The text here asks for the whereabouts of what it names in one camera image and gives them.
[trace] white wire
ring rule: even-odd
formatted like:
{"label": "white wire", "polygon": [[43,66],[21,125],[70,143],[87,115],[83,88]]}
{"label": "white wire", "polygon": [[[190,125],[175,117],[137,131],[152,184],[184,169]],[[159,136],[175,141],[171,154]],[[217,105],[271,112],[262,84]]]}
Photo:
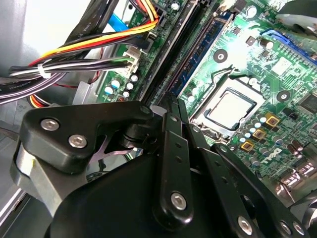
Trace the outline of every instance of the white wire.
{"label": "white wire", "polygon": [[[86,66],[86,65],[99,64],[99,63],[113,61],[113,60],[120,60],[120,59],[124,59],[124,58],[126,58],[126,57],[114,57],[114,58],[100,59],[100,60],[91,61],[91,62],[66,63],[66,64],[60,64],[60,65],[48,66],[48,67],[43,66],[43,69],[44,69],[44,71],[47,71],[47,70],[53,70],[53,69],[59,69],[59,68]],[[22,74],[28,74],[28,73],[35,73],[35,72],[40,72],[40,71],[38,68],[28,69],[28,70],[23,70],[23,71],[19,71],[19,72],[14,72],[14,73],[10,74],[10,77],[14,77],[14,76],[22,75]]]}

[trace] wire bundle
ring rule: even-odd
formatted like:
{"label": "wire bundle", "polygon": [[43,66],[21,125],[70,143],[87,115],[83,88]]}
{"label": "wire bundle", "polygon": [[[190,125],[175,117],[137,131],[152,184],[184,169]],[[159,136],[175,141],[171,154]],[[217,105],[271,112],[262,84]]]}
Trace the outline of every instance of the wire bundle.
{"label": "wire bundle", "polygon": [[[83,59],[89,50],[112,44],[127,44],[142,48],[140,39],[135,37],[156,26],[158,15],[150,0],[137,0],[139,7],[146,10],[149,20],[125,31],[102,33],[117,3],[118,0],[92,0],[63,46],[46,52],[28,67],[11,67],[12,82],[0,86],[0,105],[31,96],[52,85],[58,85],[58,81],[68,72],[104,71],[127,67],[129,65],[127,59],[120,61]],[[32,97],[34,105],[39,106],[40,104],[37,105],[37,100],[34,99],[35,97]]]}

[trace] blue cable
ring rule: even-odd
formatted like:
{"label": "blue cable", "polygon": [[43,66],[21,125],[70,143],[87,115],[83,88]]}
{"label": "blue cable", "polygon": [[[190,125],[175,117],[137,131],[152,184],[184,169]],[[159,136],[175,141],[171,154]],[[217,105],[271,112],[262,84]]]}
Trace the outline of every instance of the blue cable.
{"label": "blue cable", "polygon": [[124,31],[129,29],[116,14],[112,14],[112,16],[110,17],[109,25],[115,31]]}

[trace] blue ram slot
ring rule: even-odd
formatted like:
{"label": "blue ram slot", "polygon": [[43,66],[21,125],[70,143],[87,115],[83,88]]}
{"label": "blue ram slot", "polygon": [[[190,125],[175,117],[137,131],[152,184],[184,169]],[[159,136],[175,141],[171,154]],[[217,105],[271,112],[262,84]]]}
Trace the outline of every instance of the blue ram slot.
{"label": "blue ram slot", "polygon": [[311,58],[311,56],[308,53],[306,53],[305,51],[300,49],[298,46],[296,46],[293,42],[291,42],[290,39],[288,39],[286,36],[282,35],[282,33],[278,32],[276,30],[273,30],[273,29],[268,29],[266,31],[261,32],[260,35],[261,36],[270,36],[270,37],[277,39],[278,41],[287,45],[293,51],[295,51],[296,53],[301,55],[304,59],[306,59],[307,61],[309,61],[313,65],[317,66],[317,60]]}
{"label": "blue ram slot", "polygon": [[177,80],[171,86],[170,91],[178,96],[182,89],[187,84],[188,80],[191,78],[193,72],[200,64],[201,60],[204,58],[207,51],[210,49],[212,44],[214,43],[215,39],[218,38],[220,32],[227,24],[228,20],[230,19],[231,13],[227,13],[223,16],[218,16],[214,18],[210,24],[209,30],[206,33],[205,38],[202,40],[200,45],[197,47],[197,50],[189,59],[187,64],[185,65],[183,71],[180,73]]}

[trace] capacitor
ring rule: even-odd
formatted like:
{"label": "capacitor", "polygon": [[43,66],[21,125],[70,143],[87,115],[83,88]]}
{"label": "capacitor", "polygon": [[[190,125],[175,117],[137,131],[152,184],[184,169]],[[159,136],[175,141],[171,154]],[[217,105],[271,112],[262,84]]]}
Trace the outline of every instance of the capacitor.
{"label": "capacitor", "polygon": [[115,89],[118,89],[118,88],[120,87],[120,85],[121,85],[121,82],[122,82],[121,78],[116,77],[116,78],[114,78],[113,81],[111,82],[111,86],[112,86],[113,88],[115,88]]}
{"label": "capacitor", "polygon": [[261,175],[261,172],[259,170],[255,170],[254,174],[259,180],[262,180],[262,175]]}
{"label": "capacitor", "polygon": [[128,97],[130,97],[130,93],[128,91],[124,91],[122,93],[122,96],[125,97],[125,98],[128,98]]}
{"label": "capacitor", "polygon": [[192,94],[195,96],[195,95],[197,95],[199,93],[199,88],[198,87],[194,87],[193,89],[192,89]]}
{"label": "capacitor", "polygon": [[287,145],[286,148],[293,154],[293,155],[298,155],[299,152],[295,149],[295,147],[291,144]]}
{"label": "capacitor", "polygon": [[242,161],[242,163],[245,165],[245,166],[247,166],[247,167],[249,167],[250,165],[251,165],[251,163],[250,163],[250,161],[248,161],[247,159],[241,159],[241,161]]}
{"label": "capacitor", "polygon": [[177,1],[172,2],[170,8],[174,11],[178,11],[180,9],[180,4]]}
{"label": "capacitor", "polygon": [[260,46],[270,50],[270,49],[273,48],[274,43],[272,41],[270,41],[270,40],[267,40],[267,39],[263,38],[263,39],[260,40]]}
{"label": "capacitor", "polygon": [[195,100],[195,97],[192,93],[187,93],[187,101],[192,103]]}
{"label": "capacitor", "polygon": [[262,148],[260,149],[260,152],[261,152],[261,154],[263,154],[265,157],[267,157],[267,156],[270,155],[270,152],[269,152],[269,150],[268,150],[266,147],[262,147]]}
{"label": "capacitor", "polygon": [[260,161],[255,156],[250,158],[250,163],[255,167],[258,167],[261,164]]}
{"label": "capacitor", "polygon": [[298,140],[293,140],[292,145],[295,147],[297,151],[303,151],[303,146]]}
{"label": "capacitor", "polygon": [[265,117],[263,114],[261,114],[261,113],[257,114],[257,119],[258,119],[261,123],[266,122],[266,117]]}
{"label": "capacitor", "polygon": [[247,8],[246,15],[248,18],[253,18],[257,15],[257,12],[258,12],[257,7],[254,5],[251,5]]}
{"label": "capacitor", "polygon": [[251,121],[252,125],[255,127],[255,128],[260,128],[261,127],[261,122],[258,120],[258,119],[253,119]]}
{"label": "capacitor", "polygon": [[251,125],[251,124],[249,124],[249,125],[247,125],[247,130],[249,131],[249,132],[251,132],[251,133],[254,133],[254,132],[256,132],[256,129],[254,128],[254,126],[253,125]]}
{"label": "capacitor", "polygon": [[133,83],[127,83],[127,85],[126,85],[126,88],[127,88],[128,90],[132,90],[133,87],[134,87]]}
{"label": "capacitor", "polygon": [[272,137],[272,140],[275,142],[276,145],[282,145],[283,144],[283,139],[279,135],[275,135]]}
{"label": "capacitor", "polygon": [[246,142],[247,139],[246,139],[243,135],[239,134],[239,135],[238,135],[238,140],[239,140],[241,143],[244,143],[244,142]]}
{"label": "capacitor", "polygon": [[241,131],[241,133],[243,134],[243,136],[244,136],[245,138],[250,138],[250,137],[251,137],[251,133],[250,133],[247,129],[243,129],[243,130]]}
{"label": "capacitor", "polygon": [[303,155],[301,153],[298,153],[298,155],[296,155],[297,159],[301,159],[303,157]]}
{"label": "capacitor", "polygon": [[110,94],[113,93],[113,89],[112,89],[111,87],[107,86],[107,87],[105,88],[105,93],[108,94],[108,95],[110,95]]}
{"label": "capacitor", "polygon": [[136,74],[132,74],[130,80],[135,83],[139,80],[139,77]]}

